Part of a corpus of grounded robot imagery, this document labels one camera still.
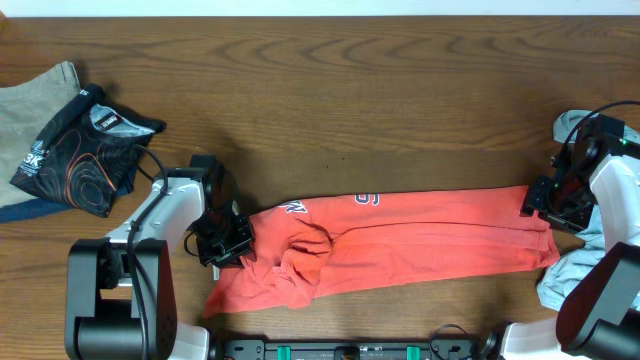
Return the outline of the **red t-shirt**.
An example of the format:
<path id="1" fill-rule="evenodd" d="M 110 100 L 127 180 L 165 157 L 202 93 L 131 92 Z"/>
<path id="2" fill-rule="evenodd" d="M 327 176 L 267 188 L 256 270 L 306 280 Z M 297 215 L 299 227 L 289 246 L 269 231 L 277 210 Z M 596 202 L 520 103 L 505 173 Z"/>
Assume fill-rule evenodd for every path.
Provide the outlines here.
<path id="1" fill-rule="evenodd" d="M 523 217 L 524 186 L 293 200 L 250 218 L 255 241 L 224 268 L 207 317 L 416 282 L 531 271 L 560 258 Z"/>

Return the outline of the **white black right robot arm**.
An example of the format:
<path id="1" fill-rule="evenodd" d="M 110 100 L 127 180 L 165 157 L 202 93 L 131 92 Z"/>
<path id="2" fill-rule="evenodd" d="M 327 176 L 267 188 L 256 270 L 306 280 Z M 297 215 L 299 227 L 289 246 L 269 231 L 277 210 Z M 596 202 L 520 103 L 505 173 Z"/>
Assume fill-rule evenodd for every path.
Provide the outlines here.
<path id="1" fill-rule="evenodd" d="M 605 254 L 568 294 L 556 317 L 506 327 L 499 356 L 636 359 L 639 313 L 639 145 L 625 124 L 595 110 L 569 131 L 556 172 L 529 187 L 521 213 L 577 233 L 601 214 Z"/>

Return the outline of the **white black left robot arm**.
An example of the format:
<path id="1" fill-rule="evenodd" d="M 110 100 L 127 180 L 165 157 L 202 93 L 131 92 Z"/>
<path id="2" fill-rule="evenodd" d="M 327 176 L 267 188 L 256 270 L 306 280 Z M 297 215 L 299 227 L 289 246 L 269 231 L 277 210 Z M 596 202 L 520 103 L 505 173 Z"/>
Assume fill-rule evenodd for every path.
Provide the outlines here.
<path id="1" fill-rule="evenodd" d="M 163 168 L 119 227 L 81 239 L 67 266 L 64 345 L 72 359 L 213 359 L 209 330 L 179 321 L 170 262 L 194 236 L 204 266 L 240 265 L 252 250 L 249 219 L 230 172 L 212 155 Z"/>

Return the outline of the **light blue t-shirt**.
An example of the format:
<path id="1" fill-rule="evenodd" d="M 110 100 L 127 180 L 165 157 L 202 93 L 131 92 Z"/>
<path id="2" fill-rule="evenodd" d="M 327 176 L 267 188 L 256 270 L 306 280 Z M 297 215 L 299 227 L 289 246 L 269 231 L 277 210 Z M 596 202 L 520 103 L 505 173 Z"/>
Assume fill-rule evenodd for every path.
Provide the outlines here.
<path id="1" fill-rule="evenodd" d="M 589 112 L 588 110 L 569 110 L 561 114 L 553 124 L 554 140 L 564 143 L 569 132 Z M 625 126 L 624 139 L 639 144 L 639 133 Z M 539 302 L 543 307 L 559 311 L 567 296 L 604 257 L 605 238 L 598 205 L 593 208 L 586 230 L 578 232 L 576 237 L 583 240 L 584 245 L 561 256 L 546 269 L 544 276 L 536 285 Z"/>

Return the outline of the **black orange patterned shirt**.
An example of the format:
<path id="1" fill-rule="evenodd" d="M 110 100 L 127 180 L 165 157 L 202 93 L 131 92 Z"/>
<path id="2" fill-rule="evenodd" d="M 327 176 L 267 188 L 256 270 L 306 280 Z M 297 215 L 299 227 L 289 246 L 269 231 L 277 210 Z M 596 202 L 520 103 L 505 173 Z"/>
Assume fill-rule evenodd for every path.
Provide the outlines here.
<path id="1" fill-rule="evenodd" d="M 37 198 L 105 218 L 136 170 L 139 149 L 165 129 L 89 84 L 45 125 L 10 184 Z"/>

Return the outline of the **navy blue folded shirt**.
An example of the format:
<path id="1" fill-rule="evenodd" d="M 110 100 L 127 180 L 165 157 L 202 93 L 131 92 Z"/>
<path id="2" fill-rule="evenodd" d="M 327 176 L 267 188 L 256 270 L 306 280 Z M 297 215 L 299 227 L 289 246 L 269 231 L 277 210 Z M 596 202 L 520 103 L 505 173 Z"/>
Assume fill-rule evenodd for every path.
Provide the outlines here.
<path id="1" fill-rule="evenodd" d="M 33 199 L 1 208 L 1 223 L 31 220 L 71 210 L 72 206 L 44 199 Z"/>

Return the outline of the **beige folded shirt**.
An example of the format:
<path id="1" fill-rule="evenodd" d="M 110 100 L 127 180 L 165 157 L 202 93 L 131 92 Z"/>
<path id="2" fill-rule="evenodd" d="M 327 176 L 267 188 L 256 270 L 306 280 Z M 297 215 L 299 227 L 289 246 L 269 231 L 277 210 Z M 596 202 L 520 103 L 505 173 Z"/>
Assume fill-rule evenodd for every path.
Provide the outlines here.
<path id="1" fill-rule="evenodd" d="M 1 206 L 34 199 L 10 180 L 40 131 L 81 90 L 74 65 L 64 61 L 33 80 L 1 89 Z"/>

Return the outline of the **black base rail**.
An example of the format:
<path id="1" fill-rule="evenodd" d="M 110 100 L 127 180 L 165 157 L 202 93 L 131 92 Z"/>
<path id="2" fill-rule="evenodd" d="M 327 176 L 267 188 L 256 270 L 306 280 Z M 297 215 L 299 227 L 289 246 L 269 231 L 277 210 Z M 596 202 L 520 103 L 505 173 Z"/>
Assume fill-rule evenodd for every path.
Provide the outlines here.
<path id="1" fill-rule="evenodd" d="M 464 335 L 424 342 L 274 342 L 259 339 L 218 342 L 212 360 L 471 360 L 494 359 L 498 335 L 480 342 Z"/>

